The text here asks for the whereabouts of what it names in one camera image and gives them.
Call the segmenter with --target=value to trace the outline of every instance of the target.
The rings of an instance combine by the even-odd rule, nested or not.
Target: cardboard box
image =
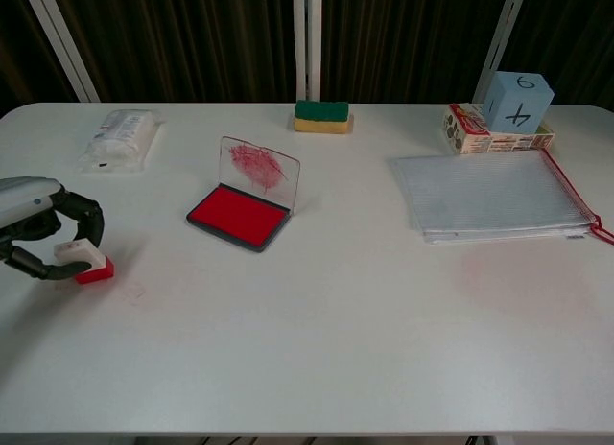
[[[491,132],[482,115],[482,106],[469,103],[452,103],[446,107],[443,133],[459,154],[548,149],[555,139],[555,133],[544,122],[529,135]]]

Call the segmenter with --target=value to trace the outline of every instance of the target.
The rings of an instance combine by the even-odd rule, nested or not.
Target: red ink
[[[282,177],[286,178],[279,162],[267,150],[239,145],[230,148],[230,154],[232,165],[265,190],[277,186]]]

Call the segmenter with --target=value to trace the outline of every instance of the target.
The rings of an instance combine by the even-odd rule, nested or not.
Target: dark curtain
[[[499,69],[541,73],[553,103],[614,111],[614,0],[524,0]]]
[[[28,0],[0,0],[0,117],[29,103],[75,100]]]
[[[293,102],[293,0],[57,0],[105,102]]]
[[[505,0],[323,0],[321,98],[471,100]]]

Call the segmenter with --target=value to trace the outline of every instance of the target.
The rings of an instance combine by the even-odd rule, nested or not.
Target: white block
[[[90,270],[104,268],[106,257],[101,251],[89,242],[89,239],[64,242],[54,246],[54,255],[61,264],[73,261],[86,261],[92,265]]]

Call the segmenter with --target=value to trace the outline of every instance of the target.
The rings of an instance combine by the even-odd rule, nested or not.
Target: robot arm
[[[77,221],[75,240],[87,238],[98,246],[105,220],[95,200],[69,193],[54,179],[20,177],[0,179],[0,260],[32,277],[60,280],[91,268],[86,262],[45,265],[12,241],[35,241],[55,234],[61,227],[56,211]]]

